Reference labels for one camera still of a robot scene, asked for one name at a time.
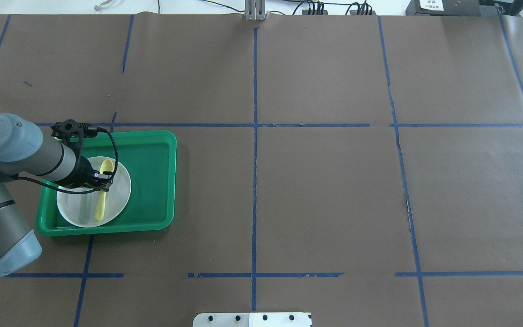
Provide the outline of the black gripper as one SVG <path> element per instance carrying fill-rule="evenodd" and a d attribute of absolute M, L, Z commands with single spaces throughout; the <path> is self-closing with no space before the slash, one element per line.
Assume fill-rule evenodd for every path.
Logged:
<path fill-rule="evenodd" d="M 97 170 L 84 168 L 84 170 L 79 172 L 78 187 L 88 189 L 96 188 L 96 191 L 108 192 L 112 186 L 112 182 L 108 181 L 113 180 L 113 178 L 114 171 L 101 170 L 99 173 Z"/>

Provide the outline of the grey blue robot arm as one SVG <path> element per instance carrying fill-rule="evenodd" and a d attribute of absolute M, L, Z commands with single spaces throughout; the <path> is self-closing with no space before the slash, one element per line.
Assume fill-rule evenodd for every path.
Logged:
<path fill-rule="evenodd" d="M 26 222 L 7 184 L 27 181 L 65 194 L 108 191 L 113 173 L 93 169 L 82 150 L 86 138 L 108 130 L 68 119 L 45 136 L 33 122 L 0 114 L 0 277 L 29 265 L 42 254 L 35 231 Z"/>

